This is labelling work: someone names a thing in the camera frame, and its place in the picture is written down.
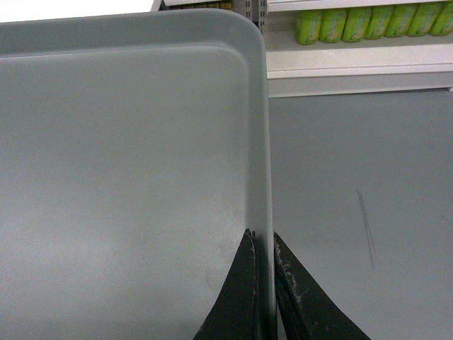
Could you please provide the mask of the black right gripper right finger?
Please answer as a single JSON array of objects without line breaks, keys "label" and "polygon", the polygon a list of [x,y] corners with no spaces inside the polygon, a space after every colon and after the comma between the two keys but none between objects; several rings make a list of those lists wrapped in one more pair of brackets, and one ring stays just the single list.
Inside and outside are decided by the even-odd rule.
[{"label": "black right gripper right finger", "polygon": [[368,339],[329,298],[278,234],[274,234],[275,289],[288,339]]}]

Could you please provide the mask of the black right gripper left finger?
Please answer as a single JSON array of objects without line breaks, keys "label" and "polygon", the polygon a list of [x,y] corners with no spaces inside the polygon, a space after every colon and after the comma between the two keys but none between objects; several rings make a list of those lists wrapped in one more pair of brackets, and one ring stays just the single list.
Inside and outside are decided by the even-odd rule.
[{"label": "black right gripper left finger", "polygon": [[256,339],[258,335],[258,252],[246,229],[219,295],[195,339]]}]

